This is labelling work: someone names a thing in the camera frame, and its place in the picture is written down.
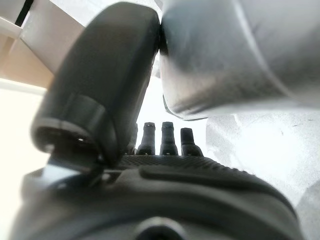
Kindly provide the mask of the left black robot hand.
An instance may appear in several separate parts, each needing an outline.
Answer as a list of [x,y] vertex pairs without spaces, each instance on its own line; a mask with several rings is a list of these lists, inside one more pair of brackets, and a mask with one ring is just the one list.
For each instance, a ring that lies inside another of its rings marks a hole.
[[301,240],[298,216],[277,189],[204,157],[182,129],[174,152],[130,149],[159,49],[150,7],[119,2],[84,29],[30,128],[50,157],[26,174],[12,240]]

